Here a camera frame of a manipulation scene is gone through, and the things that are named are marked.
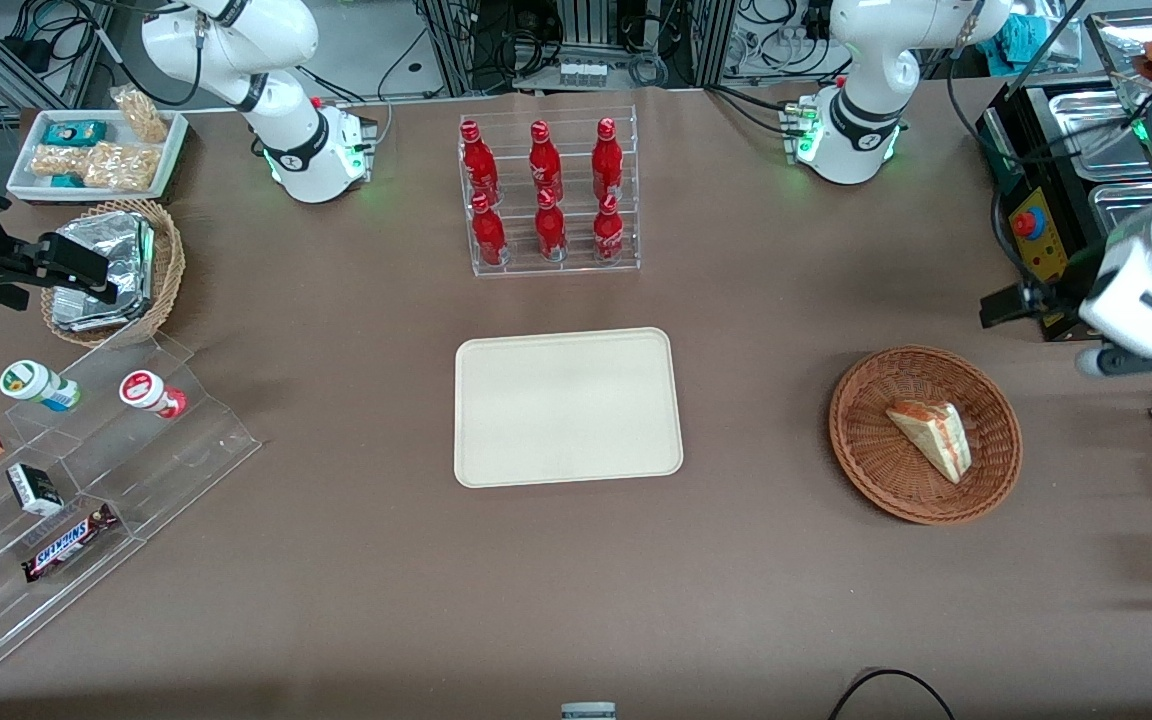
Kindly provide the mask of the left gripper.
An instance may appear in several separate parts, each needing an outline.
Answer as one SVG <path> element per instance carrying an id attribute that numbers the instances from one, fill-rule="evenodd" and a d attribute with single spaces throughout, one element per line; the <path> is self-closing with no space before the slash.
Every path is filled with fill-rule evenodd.
<path id="1" fill-rule="evenodd" d="M 1073 328 L 1087 323 L 1115 343 L 1102 343 L 1102 376 L 1152 373 L 1152 210 L 1116 225 L 1091 291 L 1079 302 L 1070 286 L 1018 282 L 982 297 L 980 327 L 1060 314 L 1059 324 Z"/>

